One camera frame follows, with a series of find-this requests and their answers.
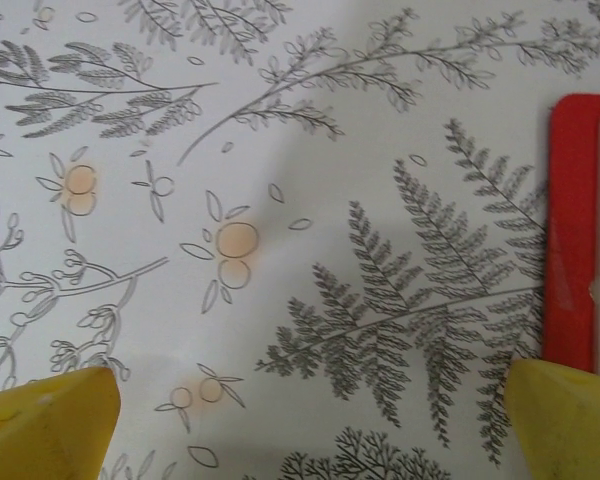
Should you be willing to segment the floral tablecloth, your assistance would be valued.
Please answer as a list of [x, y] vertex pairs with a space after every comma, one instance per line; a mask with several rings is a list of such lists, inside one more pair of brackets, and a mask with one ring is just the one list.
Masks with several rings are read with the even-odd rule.
[[600, 0], [0, 0], [0, 391], [95, 480], [531, 480], [548, 118]]

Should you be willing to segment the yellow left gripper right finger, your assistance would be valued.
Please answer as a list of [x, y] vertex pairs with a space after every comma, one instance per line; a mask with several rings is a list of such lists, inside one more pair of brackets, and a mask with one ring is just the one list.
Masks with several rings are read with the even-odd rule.
[[600, 480], [600, 376], [517, 360], [504, 403], [533, 480]]

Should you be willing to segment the red card holder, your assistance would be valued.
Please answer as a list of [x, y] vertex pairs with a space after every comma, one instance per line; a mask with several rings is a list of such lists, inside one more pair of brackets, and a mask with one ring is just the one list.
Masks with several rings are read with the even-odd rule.
[[548, 129], [548, 239], [542, 358], [594, 372], [600, 94], [554, 106]]

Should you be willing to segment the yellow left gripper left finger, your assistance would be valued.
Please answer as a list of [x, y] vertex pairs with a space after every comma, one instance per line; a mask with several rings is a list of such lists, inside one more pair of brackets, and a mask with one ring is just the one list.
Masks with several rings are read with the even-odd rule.
[[119, 413], [106, 367], [1, 391], [0, 480], [97, 480]]

